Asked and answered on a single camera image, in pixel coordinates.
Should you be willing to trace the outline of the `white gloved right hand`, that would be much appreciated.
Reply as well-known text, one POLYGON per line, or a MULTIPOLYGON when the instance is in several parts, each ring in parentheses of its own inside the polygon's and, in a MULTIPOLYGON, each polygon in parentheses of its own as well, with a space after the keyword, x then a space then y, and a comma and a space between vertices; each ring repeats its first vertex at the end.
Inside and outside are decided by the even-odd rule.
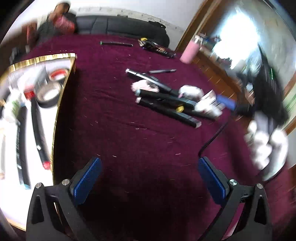
POLYGON ((276 128, 271 134, 260 130, 251 120, 244 136, 250 148, 251 160, 263 182, 274 178, 284 167, 288 154, 288 138, 284 130, 276 128))

